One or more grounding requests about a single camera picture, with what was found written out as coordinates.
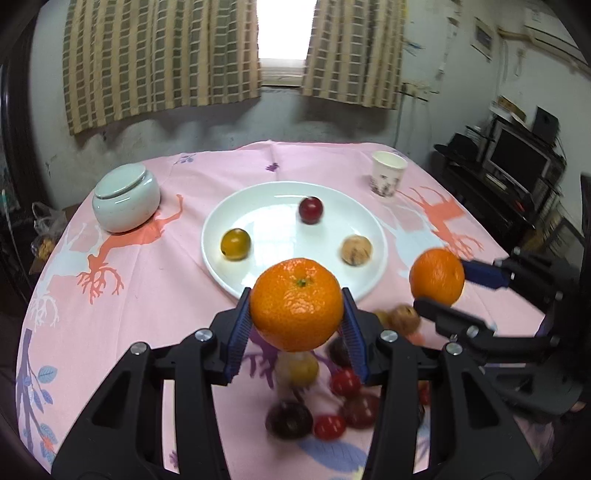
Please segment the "right checkered curtain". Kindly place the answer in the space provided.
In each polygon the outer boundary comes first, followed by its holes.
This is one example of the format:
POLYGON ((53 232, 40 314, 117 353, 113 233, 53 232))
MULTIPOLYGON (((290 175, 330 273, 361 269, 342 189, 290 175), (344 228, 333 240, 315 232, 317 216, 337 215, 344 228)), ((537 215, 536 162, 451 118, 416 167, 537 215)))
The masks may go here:
POLYGON ((407 2, 315 3, 301 93, 339 103, 396 110, 402 87, 407 2))

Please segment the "white oval plate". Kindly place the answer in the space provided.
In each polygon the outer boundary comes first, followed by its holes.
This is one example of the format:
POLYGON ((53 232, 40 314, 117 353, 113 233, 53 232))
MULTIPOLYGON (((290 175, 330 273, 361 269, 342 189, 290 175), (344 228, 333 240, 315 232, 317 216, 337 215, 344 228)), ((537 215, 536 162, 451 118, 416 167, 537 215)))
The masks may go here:
POLYGON ((257 184, 223 199, 204 221, 200 246, 211 277, 235 298, 270 266, 304 257, 322 264, 360 300, 378 285, 389 260, 385 232, 368 208, 341 191, 297 181, 257 184), (314 225, 302 222, 298 214, 301 200, 310 196, 324 205, 322 219, 314 225), (233 228, 245 230, 252 240, 249 256, 240 261, 229 261, 221 253, 221 239, 233 228), (365 265, 342 261, 342 242, 351 235, 365 236, 373 245, 365 265))

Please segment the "yellow green round fruit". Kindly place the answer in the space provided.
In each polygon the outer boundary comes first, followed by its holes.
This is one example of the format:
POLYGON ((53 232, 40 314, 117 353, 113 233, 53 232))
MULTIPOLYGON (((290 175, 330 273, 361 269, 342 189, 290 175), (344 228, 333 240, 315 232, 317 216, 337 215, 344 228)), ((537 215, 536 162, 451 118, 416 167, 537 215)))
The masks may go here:
POLYGON ((310 387, 317 381, 319 371, 318 360, 310 352, 280 352, 274 366, 277 382, 290 388, 310 387))

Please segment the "checkered curtain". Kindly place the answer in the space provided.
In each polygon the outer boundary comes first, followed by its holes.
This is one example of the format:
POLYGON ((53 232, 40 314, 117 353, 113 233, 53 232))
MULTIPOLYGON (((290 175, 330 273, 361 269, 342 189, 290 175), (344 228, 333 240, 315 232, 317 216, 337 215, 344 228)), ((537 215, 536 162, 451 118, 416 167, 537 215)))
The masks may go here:
POLYGON ((407 2, 315 3, 301 93, 339 103, 396 110, 402 87, 407 2))
POLYGON ((63 40, 69 132, 259 97, 256 3, 72 1, 63 40))

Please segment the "white lidded ceramic jar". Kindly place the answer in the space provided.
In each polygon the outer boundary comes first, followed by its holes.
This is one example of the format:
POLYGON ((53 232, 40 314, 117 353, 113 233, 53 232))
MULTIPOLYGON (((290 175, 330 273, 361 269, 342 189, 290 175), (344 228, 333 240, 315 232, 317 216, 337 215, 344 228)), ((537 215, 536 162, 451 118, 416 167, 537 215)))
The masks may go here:
POLYGON ((142 163, 113 169, 97 183, 92 196, 92 209, 98 224, 103 230, 115 234, 145 223, 159 203, 159 185, 142 163))

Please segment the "small yellow longan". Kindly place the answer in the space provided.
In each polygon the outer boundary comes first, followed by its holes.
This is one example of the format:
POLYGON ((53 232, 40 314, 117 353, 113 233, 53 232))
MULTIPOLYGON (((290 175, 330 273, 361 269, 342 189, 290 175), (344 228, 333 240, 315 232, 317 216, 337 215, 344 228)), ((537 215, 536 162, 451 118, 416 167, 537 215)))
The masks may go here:
POLYGON ((375 310, 374 314, 380 320, 380 323, 385 329, 390 328, 390 312, 386 310, 375 310))

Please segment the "yellow green tomato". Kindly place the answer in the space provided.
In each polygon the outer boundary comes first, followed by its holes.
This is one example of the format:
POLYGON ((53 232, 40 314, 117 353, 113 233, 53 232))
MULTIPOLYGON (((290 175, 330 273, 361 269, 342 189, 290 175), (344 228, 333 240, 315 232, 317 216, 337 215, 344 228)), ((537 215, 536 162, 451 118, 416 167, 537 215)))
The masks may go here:
POLYGON ((230 229, 221 239, 221 253, 229 261, 240 261, 249 256, 252 240, 241 228, 230 229))

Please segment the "patterned paper cup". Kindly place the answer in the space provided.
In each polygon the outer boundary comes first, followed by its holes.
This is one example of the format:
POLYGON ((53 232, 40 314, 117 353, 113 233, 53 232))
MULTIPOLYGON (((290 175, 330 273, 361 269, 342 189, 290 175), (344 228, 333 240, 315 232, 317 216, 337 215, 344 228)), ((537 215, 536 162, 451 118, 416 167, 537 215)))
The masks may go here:
POLYGON ((409 161, 396 152, 377 151, 372 154, 370 189, 384 199, 391 199, 407 170, 409 161))

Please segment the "left checkered curtain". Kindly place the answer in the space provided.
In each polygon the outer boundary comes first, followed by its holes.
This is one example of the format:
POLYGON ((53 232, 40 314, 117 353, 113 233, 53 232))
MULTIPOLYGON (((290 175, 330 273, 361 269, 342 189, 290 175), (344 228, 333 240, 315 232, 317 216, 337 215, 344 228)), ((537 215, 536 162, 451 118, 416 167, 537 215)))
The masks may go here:
POLYGON ((72 1, 63 40, 69 132, 259 97, 256 3, 72 1))

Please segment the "black monitor screen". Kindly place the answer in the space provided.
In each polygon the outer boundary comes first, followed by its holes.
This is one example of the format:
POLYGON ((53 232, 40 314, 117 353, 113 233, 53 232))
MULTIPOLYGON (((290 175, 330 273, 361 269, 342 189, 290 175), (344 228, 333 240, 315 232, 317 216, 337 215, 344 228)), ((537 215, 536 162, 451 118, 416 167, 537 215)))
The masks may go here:
POLYGON ((550 158, 521 134, 500 128, 487 162, 521 190, 532 193, 547 171, 550 158))

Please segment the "dark red plum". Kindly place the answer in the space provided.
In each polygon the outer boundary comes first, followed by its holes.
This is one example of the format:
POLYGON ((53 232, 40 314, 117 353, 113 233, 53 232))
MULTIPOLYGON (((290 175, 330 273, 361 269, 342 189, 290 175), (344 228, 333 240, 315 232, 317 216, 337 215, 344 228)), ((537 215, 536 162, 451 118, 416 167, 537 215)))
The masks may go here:
POLYGON ((301 200, 298 205, 301 221, 308 225, 317 224, 324 214, 324 205, 318 197, 310 196, 301 200))

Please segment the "black tv stand shelf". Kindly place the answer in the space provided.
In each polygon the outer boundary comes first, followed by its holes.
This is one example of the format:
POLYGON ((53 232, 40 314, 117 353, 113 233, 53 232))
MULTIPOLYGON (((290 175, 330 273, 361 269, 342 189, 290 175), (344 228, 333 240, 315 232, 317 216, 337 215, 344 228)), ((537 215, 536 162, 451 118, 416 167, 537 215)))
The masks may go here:
POLYGON ((532 126, 493 108, 482 127, 468 126, 434 146, 442 184, 506 251, 550 242, 554 254, 567 255, 581 238, 559 210, 567 169, 559 133, 558 118, 541 107, 532 126))

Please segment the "large orange mandarin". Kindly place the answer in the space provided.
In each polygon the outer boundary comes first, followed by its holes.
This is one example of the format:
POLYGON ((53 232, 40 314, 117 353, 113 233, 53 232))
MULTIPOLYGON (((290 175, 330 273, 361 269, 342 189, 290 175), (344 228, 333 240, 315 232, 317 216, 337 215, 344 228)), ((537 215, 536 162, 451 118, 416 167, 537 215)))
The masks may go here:
POLYGON ((423 252, 414 262, 409 274, 412 295, 452 306, 462 295, 465 272, 460 259, 443 248, 423 252))

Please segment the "large dark plum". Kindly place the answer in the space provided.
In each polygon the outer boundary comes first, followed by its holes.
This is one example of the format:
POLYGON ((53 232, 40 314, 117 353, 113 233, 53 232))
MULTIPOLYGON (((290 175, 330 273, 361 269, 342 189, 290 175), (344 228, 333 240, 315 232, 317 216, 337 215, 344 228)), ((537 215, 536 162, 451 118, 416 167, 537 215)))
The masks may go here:
POLYGON ((359 394, 346 399, 341 408, 341 415, 346 425, 353 429, 372 428, 380 411, 380 398, 374 394, 359 394))

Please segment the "striped pepino melon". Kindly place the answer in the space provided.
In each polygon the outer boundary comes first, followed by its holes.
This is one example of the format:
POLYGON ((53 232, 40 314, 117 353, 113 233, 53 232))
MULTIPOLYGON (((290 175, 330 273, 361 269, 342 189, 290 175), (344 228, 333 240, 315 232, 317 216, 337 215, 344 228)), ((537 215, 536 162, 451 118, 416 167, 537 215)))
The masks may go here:
POLYGON ((419 331, 421 317, 412 305, 399 304, 387 314, 387 326, 407 337, 419 331))

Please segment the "red cherry tomato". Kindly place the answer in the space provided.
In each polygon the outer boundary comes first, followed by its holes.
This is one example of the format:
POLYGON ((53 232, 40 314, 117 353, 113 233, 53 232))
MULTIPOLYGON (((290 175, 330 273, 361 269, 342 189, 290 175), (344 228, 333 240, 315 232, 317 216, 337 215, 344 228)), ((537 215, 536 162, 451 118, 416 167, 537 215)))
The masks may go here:
POLYGON ((341 415, 318 415, 315 417, 315 438, 322 441, 334 441, 342 437, 346 432, 346 420, 341 415))
POLYGON ((329 389, 335 396, 349 399, 360 394, 362 382, 353 369, 342 369, 332 374, 329 389))

